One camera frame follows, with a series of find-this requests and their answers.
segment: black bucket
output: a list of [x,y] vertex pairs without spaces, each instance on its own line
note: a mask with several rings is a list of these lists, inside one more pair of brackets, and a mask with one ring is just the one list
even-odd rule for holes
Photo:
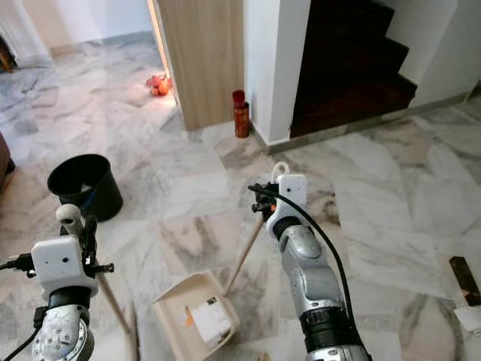
[[99,222],[115,216],[123,204],[110,163],[98,154],[66,160],[50,173],[47,186],[60,203],[76,205],[84,217],[95,216]]

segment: wooden stick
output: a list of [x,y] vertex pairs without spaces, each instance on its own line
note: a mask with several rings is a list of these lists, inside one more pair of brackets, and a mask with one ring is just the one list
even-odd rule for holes
[[247,254],[249,254],[250,248],[253,246],[254,241],[256,240],[257,235],[261,231],[263,224],[264,224],[264,221],[262,220],[262,216],[260,216],[257,219],[256,224],[254,225],[254,230],[250,235],[249,241],[247,241],[245,248],[242,250],[242,254],[237,260],[235,267],[232,269],[231,277],[229,278],[227,285],[225,286],[225,289],[224,289],[224,293],[223,293],[224,297],[227,297],[228,293],[231,291],[232,284],[234,283],[235,278],[239,274],[239,271],[244,261],[246,260]]
[[123,331],[128,335],[131,332],[130,327],[127,324],[126,318],[124,317],[122,310],[120,309],[119,303],[115,299],[115,295],[112,292],[112,288],[110,287],[107,278],[105,278],[104,275],[97,275],[97,281],[100,289],[102,290],[105,298],[107,299],[110,308],[112,308],[113,313],[115,314],[117,320],[122,326]]

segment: black cable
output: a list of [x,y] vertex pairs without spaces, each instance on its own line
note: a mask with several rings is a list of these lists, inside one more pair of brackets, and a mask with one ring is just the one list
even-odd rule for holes
[[332,244],[329,237],[324,233],[324,231],[321,229],[321,227],[319,227],[317,222],[304,209],[296,205],[289,198],[282,196],[279,193],[271,192],[270,190],[265,190],[264,188],[261,188],[261,187],[248,186],[247,189],[252,190],[253,192],[264,193],[266,196],[271,196],[284,201],[285,203],[293,207],[302,217],[304,217],[307,220],[307,222],[309,222],[310,225],[322,236],[322,238],[324,239],[324,242],[328,245],[329,250],[331,250],[332,255],[334,256],[334,259],[336,261],[337,268],[339,269],[340,280],[341,280],[341,283],[343,284],[344,299],[346,301],[347,315],[349,317],[351,326],[358,337],[359,342],[361,342],[362,344],[361,336],[359,335],[357,327],[355,326],[354,312],[352,312],[351,295],[349,294],[349,287],[347,285],[347,278],[346,278],[346,273],[344,272],[343,263],[340,260],[339,253],[337,253],[336,248]]
[[20,352],[22,352],[22,350],[27,347],[30,342],[33,341],[33,339],[35,338],[35,336],[38,334],[38,331],[40,331],[41,327],[38,327],[35,329],[35,331],[32,333],[32,335],[26,339],[25,342],[23,342],[19,347],[17,347],[17,349],[12,352],[10,355],[7,356],[6,359],[4,359],[3,361],[11,361],[16,355],[18,355]]
[[16,259],[0,265],[0,270],[7,268],[15,268],[26,272],[35,270],[32,255],[30,253],[22,253]]

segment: white paper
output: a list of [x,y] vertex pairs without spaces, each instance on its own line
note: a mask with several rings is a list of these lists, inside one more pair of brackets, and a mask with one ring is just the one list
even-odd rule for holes
[[481,335],[480,307],[456,308],[454,313],[466,331],[473,331],[475,335]]

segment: wooden broom handle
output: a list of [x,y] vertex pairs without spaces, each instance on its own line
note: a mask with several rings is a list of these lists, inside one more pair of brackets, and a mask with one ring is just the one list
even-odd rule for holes
[[256,224],[254,225],[254,230],[250,235],[249,241],[246,243],[246,246],[242,250],[242,254],[240,255],[239,259],[237,260],[237,263],[235,264],[235,267],[232,269],[231,272],[231,277],[229,277],[227,284],[225,285],[224,288],[224,297],[227,297],[228,293],[231,291],[232,284],[235,281],[235,278],[239,274],[239,271],[244,263],[244,261],[247,258],[247,254],[249,254],[250,248],[253,246],[254,241],[256,240],[259,232],[261,231],[262,226],[264,225],[264,221],[262,220],[262,216],[260,216]]

